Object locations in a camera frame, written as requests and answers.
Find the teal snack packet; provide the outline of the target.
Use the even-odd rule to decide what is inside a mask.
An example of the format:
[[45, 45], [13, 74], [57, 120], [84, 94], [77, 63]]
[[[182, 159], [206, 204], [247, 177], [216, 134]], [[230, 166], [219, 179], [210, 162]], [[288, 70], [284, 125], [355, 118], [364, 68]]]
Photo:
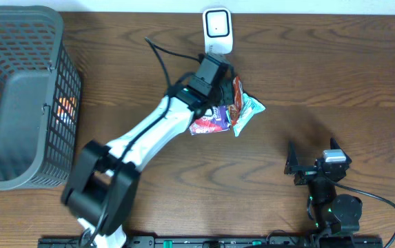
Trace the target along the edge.
[[235, 137], [240, 135], [241, 131], [255, 114], [261, 113], [265, 110], [265, 106], [261, 102], [259, 102], [254, 97], [249, 96], [247, 93], [243, 93], [242, 99], [243, 107], [236, 124], [233, 125]]

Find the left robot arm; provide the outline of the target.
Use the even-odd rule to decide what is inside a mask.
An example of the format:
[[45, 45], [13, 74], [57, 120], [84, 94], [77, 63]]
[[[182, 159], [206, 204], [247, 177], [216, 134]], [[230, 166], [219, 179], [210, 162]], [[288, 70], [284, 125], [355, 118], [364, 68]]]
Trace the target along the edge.
[[122, 224], [129, 216], [141, 172], [175, 136], [221, 105], [222, 84], [233, 73], [223, 54], [208, 52], [196, 72], [168, 87], [156, 109], [123, 136], [102, 145], [87, 143], [61, 196], [61, 202], [87, 227], [78, 247], [122, 247]]

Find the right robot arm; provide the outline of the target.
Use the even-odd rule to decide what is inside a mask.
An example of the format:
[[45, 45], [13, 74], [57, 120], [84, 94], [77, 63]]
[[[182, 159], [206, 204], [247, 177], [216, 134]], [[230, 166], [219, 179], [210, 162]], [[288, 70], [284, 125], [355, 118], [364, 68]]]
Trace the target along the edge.
[[307, 212], [316, 224], [303, 241], [306, 247], [357, 247], [354, 233], [360, 229], [362, 201], [336, 193], [336, 184], [346, 177], [351, 162], [334, 138], [313, 165], [301, 165], [294, 144], [289, 143], [284, 173], [294, 176], [295, 185], [308, 187]]

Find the orange white snack packet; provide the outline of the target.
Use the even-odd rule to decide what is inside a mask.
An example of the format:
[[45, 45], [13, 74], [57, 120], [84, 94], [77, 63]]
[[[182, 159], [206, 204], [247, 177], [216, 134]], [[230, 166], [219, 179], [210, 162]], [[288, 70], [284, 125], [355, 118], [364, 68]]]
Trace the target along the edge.
[[60, 97], [57, 103], [57, 122], [72, 125], [77, 114], [77, 99], [75, 97]]

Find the red purple snack bag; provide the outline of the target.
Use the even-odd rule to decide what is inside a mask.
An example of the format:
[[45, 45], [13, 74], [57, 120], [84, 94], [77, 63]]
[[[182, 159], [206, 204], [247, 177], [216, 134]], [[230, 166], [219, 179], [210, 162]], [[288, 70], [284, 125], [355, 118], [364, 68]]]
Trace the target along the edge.
[[210, 134], [215, 132], [228, 131], [230, 128], [230, 118], [227, 116], [227, 107], [212, 107], [204, 116], [195, 120], [190, 126], [191, 135]]

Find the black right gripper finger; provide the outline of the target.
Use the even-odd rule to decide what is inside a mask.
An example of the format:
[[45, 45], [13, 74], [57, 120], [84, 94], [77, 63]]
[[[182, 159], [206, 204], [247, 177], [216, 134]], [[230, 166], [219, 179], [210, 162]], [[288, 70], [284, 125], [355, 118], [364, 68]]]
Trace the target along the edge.
[[297, 173], [298, 169], [299, 162], [294, 149], [294, 144], [293, 142], [289, 142], [284, 174], [295, 174]]
[[330, 139], [330, 149], [333, 155], [345, 155], [335, 138]]

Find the brown orange snack packet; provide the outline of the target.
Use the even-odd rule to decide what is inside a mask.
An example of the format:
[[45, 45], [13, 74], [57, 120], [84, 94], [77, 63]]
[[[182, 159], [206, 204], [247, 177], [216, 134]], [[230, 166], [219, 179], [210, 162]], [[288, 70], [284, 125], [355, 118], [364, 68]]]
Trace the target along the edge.
[[243, 84], [239, 76], [233, 79], [232, 86], [234, 88], [234, 103], [227, 107], [227, 111], [231, 126], [235, 126], [243, 109]]

